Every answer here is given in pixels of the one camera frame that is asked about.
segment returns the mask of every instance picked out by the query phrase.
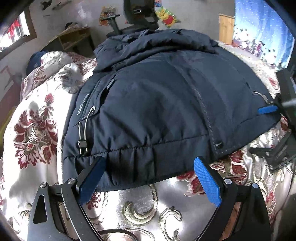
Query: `blue curtain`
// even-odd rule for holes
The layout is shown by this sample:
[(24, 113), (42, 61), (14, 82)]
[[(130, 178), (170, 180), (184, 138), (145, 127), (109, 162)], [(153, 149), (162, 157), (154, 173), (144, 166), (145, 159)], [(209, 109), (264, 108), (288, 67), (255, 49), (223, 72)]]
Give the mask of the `blue curtain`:
[(236, 0), (232, 45), (258, 56), (271, 67), (287, 67), (294, 38), (264, 0)]

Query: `drawstring cord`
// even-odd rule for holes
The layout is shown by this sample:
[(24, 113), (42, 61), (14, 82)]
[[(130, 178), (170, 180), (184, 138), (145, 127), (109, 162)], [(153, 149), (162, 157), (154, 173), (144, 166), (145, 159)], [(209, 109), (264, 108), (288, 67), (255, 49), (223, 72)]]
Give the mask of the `drawstring cord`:
[(80, 155), (82, 155), (82, 149), (85, 149), (85, 154), (88, 153), (88, 149), (87, 149), (87, 142), (86, 142), (86, 124), (87, 124), (87, 120), (89, 118), (89, 115), (94, 112), (96, 109), (95, 106), (93, 106), (89, 113), (87, 114), (86, 120), (85, 120), (85, 125), (84, 125), (84, 139), (82, 139), (81, 137), (81, 129), (80, 129), (80, 124), (82, 125), (81, 121), (78, 122), (78, 130), (79, 130), (79, 141), (78, 141), (78, 147), (79, 147), (79, 153)]
[(260, 96), (264, 99), (264, 101), (265, 101), (266, 104), (273, 104), (273, 103), (274, 103), (273, 101), (269, 101), (269, 100), (267, 99), (266, 95), (263, 95), (263, 94), (261, 94), (261, 93), (259, 93), (259, 92), (257, 92), (257, 91), (253, 91), (253, 93), (255, 93), (255, 94), (257, 94), (257, 95), (260, 95)]

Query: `wooden door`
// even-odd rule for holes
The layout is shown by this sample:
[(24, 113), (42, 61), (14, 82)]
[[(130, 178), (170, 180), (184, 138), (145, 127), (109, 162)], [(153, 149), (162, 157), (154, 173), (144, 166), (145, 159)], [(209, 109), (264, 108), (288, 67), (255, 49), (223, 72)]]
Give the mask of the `wooden door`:
[(219, 14), (219, 41), (232, 44), (234, 17)]

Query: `window frame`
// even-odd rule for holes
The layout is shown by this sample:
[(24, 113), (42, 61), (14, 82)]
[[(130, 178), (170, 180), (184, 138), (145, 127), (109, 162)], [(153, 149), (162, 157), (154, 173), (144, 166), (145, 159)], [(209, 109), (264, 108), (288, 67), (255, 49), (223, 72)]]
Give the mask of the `window frame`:
[(9, 47), (7, 47), (4, 50), (2, 50), (2, 52), (0, 53), (0, 60), (3, 59), (9, 53), (11, 53), (13, 50), (15, 50), (16, 48), (18, 48), (19, 46), (21, 46), (22, 44), (24, 44), (26, 42), (29, 42), (32, 39), (37, 38), (35, 29), (34, 29), (34, 26), (33, 26), (33, 22), (32, 22), (32, 19), (31, 19), (31, 14), (30, 14), (29, 7), (27, 7), (24, 10), (24, 12), (25, 12), (26, 23), (27, 23), (27, 26), (28, 26), (30, 35), (25, 36), (25, 37), (22, 37), (21, 39), (17, 40), (12, 45), (10, 45)]

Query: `cartoon poster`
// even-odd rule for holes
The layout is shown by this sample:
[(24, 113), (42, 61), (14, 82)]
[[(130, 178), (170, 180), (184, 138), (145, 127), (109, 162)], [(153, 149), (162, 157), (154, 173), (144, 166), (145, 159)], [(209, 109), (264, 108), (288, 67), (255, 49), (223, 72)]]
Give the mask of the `cartoon poster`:
[(167, 28), (179, 22), (176, 16), (165, 7), (155, 8), (155, 13)]
[(259, 57), (273, 68), (287, 67), (294, 38), (264, 0), (236, 0), (232, 45)]
[(109, 16), (113, 16), (116, 14), (116, 7), (112, 8), (112, 7), (102, 7), (102, 11), (100, 14), (100, 18), (99, 18), (99, 24), (100, 26), (108, 26), (108, 20), (102, 20), (103, 18), (109, 17)]

